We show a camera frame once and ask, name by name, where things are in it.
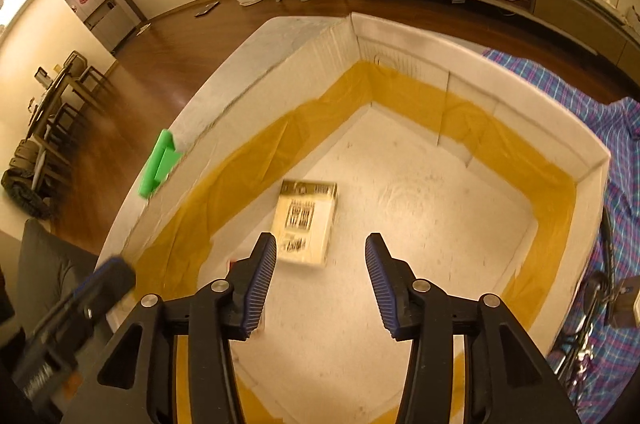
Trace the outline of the white foam box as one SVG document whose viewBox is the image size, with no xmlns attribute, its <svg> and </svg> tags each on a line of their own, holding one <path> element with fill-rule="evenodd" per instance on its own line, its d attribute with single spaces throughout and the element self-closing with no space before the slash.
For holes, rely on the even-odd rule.
<svg viewBox="0 0 640 424">
<path fill-rule="evenodd" d="M 389 423 L 410 346 L 384 328 L 364 241 L 459 297 L 495 293 L 541 352 L 600 226 L 610 151 L 478 52 L 364 14 L 267 21 L 171 125 L 182 158 L 131 191 L 102 256 L 166 300 L 223 277 L 270 229 L 282 181 L 337 183 L 323 267 L 279 262 L 232 347 L 251 423 Z"/>
</svg>

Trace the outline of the black backpack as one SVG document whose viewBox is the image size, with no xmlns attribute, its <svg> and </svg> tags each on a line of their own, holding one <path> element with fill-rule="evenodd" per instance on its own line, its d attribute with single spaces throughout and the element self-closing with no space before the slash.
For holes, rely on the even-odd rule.
<svg viewBox="0 0 640 424">
<path fill-rule="evenodd" d="M 3 172 L 1 185 L 24 213 L 33 218 L 48 219 L 51 216 L 50 206 L 34 188 L 39 150 L 35 141 L 22 139 Z"/>
</svg>

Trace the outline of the dining table with chairs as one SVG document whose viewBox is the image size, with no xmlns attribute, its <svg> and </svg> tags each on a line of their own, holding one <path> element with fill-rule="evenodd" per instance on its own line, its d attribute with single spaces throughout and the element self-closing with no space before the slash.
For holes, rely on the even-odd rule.
<svg viewBox="0 0 640 424">
<path fill-rule="evenodd" d="M 40 103 L 35 108 L 28 123 L 27 139 L 32 139 L 54 159 L 56 164 L 70 166 L 70 161 L 63 155 L 54 142 L 47 140 L 53 130 L 53 120 L 62 108 L 62 99 L 67 88 L 72 88 L 74 94 L 88 106 L 98 112 L 103 112 L 96 92 L 106 84 L 110 84 L 105 73 L 92 66 L 86 57 L 74 50 L 65 60 L 62 68 L 52 84 L 46 89 Z"/>
</svg>

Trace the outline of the yellow booklet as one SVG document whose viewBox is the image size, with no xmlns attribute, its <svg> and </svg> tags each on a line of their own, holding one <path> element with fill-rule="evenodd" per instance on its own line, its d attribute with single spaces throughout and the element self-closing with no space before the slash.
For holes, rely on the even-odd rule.
<svg viewBox="0 0 640 424">
<path fill-rule="evenodd" d="M 282 181 L 271 225 L 281 262 L 326 264 L 336 203 L 336 182 Z"/>
</svg>

